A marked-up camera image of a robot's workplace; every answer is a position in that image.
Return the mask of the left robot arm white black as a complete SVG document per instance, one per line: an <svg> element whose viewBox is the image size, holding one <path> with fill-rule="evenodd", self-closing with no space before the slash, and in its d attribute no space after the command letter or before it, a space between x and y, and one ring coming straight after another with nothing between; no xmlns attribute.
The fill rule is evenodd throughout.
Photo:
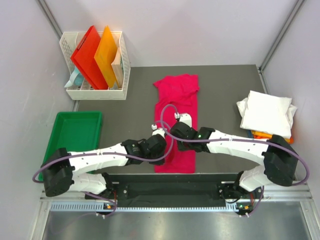
<svg viewBox="0 0 320 240"><path fill-rule="evenodd" d="M56 197L77 191L109 198L114 191L109 175L94 171L142 162L162 165L167 146L165 136L162 130L156 130L148 139L128 139L102 149L68 152L65 147L59 148L41 166L45 195Z"/></svg>

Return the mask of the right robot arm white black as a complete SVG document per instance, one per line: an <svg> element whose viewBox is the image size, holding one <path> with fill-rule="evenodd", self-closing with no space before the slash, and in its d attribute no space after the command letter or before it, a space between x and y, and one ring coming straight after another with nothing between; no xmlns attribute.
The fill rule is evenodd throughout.
<svg viewBox="0 0 320 240"><path fill-rule="evenodd" d="M294 150L283 137L273 135L271 139L257 140L229 135L209 127L195 130L186 123L177 122L170 130L177 138L178 149L197 153L225 154L255 162L251 170L238 173L233 184L220 191L224 199L245 198L251 192L270 184L290 187L298 159Z"/></svg>

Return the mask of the magenta t shirt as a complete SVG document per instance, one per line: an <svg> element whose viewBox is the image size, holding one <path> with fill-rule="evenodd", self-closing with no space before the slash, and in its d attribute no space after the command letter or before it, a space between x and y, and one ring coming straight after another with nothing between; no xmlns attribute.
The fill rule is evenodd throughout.
<svg viewBox="0 0 320 240"><path fill-rule="evenodd" d="M183 74L166 76L153 84L158 91L158 102L154 107L154 120L161 119L163 108L174 105L180 114L187 113L192 118L192 127L198 128L198 98L200 90L197 75ZM193 150L179 151L175 141L163 165L156 165L157 174L193 174L196 170L196 152Z"/></svg>

